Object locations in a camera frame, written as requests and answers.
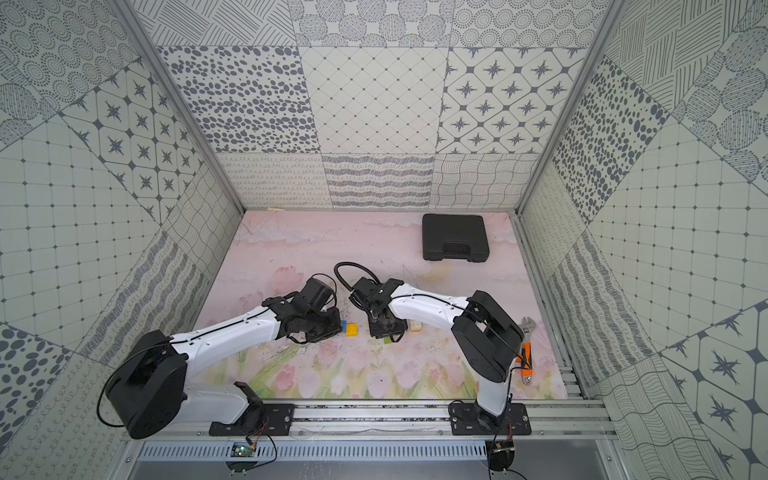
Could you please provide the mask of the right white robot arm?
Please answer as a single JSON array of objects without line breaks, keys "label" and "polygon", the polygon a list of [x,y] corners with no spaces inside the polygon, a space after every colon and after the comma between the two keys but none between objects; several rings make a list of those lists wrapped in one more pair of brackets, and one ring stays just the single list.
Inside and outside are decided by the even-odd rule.
[{"label": "right white robot arm", "polygon": [[361,278],[345,287],[376,336],[399,335],[409,321],[451,332],[464,360],[480,377],[479,409],[494,419],[506,412],[512,367],[522,358],[524,333],[489,293],[440,295],[398,279],[378,283]]}]

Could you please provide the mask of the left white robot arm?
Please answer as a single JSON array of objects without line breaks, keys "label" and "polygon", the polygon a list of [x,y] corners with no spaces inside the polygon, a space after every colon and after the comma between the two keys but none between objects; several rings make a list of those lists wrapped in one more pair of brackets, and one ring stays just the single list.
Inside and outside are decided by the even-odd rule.
[{"label": "left white robot arm", "polygon": [[106,381],[99,398],[133,439],[169,426],[206,423],[211,436],[254,436],[290,430],[293,408],[266,404],[245,382],[194,383],[201,372],[242,351],[276,340],[318,343],[342,330],[336,289],[312,277],[299,291],[271,297],[216,325],[166,335],[143,335]]}]

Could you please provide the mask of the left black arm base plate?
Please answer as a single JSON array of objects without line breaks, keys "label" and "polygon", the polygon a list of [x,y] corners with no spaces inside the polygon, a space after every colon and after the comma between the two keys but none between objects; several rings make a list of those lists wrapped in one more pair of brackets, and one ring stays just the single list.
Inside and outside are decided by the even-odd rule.
[{"label": "left black arm base plate", "polygon": [[295,404],[267,404],[247,383],[242,381],[236,381],[234,387],[246,401],[245,408],[229,423],[212,422],[208,431],[210,436],[289,435],[296,409]]}]

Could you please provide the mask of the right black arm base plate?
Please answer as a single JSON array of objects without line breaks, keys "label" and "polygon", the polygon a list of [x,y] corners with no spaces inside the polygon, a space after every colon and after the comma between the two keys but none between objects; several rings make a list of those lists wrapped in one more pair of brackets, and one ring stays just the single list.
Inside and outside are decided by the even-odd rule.
[{"label": "right black arm base plate", "polygon": [[477,403],[455,400],[448,405],[448,414],[454,436],[532,434],[528,411],[522,403],[509,403],[501,415],[494,416]]}]

